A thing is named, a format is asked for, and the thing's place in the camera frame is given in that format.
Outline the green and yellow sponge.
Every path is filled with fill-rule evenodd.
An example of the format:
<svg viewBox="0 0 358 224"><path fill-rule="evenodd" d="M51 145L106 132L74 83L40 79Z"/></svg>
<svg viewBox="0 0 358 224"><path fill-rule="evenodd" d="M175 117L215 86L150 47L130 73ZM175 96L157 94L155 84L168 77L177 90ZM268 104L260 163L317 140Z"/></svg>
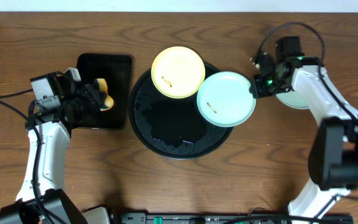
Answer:
<svg viewBox="0 0 358 224"><path fill-rule="evenodd" d="M94 80L93 85L99 91L102 91L106 94L103 104L101 105L100 111L110 110L114 106L114 100L108 94L108 84L105 79L97 78Z"/></svg>

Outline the mint plate front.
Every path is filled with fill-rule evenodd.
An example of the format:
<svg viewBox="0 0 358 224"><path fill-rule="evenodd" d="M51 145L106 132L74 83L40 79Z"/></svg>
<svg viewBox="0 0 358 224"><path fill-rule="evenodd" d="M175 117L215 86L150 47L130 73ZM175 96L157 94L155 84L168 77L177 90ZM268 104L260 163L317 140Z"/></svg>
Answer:
<svg viewBox="0 0 358 224"><path fill-rule="evenodd" d="M307 102L295 91L289 91L287 93L279 93L276 97L285 105L298 109L308 110Z"/></svg>

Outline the mint plate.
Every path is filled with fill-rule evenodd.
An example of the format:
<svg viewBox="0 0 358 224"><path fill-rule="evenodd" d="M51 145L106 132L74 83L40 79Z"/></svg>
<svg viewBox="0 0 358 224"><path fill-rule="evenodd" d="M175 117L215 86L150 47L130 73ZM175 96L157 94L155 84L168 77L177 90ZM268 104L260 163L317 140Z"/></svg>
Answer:
<svg viewBox="0 0 358 224"><path fill-rule="evenodd" d="M285 105L298 109L308 110L307 102L295 91L289 91L287 93L279 93L276 97Z"/></svg>
<svg viewBox="0 0 358 224"><path fill-rule="evenodd" d="M256 106L250 86L250 81L236 72L211 75L197 93L196 104L200 115L209 123L224 128L243 123Z"/></svg>

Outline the yellow plate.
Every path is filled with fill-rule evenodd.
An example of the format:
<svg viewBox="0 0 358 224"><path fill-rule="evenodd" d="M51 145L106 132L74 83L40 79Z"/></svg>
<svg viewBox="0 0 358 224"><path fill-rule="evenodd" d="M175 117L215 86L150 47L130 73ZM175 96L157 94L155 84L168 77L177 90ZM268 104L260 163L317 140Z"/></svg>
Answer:
<svg viewBox="0 0 358 224"><path fill-rule="evenodd" d="M156 89L175 99L187 98L196 93L205 77L203 60L187 47L174 46L161 51L151 68L151 78Z"/></svg>

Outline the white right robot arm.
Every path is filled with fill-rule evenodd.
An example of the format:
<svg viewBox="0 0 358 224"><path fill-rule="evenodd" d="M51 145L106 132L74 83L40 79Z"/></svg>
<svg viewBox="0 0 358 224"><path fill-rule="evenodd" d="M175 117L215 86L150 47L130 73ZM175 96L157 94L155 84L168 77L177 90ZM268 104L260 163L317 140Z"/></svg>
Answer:
<svg viewBox="0 0 358 224"><path fill-rule="evenodd" d="M309 180L287 211L290 223L314 223L358 188L358 110L328 77L318 57L307 57L297 36L276 42L276 56L258 49L251 61L260 74L251 81L255 99L291 91L306 102L318 125L308 157Z"/></svg>

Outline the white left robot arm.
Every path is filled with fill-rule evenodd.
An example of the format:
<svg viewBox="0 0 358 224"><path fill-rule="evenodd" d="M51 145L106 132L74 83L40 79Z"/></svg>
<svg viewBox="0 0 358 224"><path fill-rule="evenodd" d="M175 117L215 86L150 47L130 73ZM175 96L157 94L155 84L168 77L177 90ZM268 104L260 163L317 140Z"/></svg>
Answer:
<svg viewBox="0 0 358 224"><path fill-rule="evenodd" d="M63 189L71 130L114 104L106 81L81 86L34 80L31 85L36 101L25 116L30 141L25 179L15 203L0 210L0 223L110 223L106 207L81 212Z"/></svg>

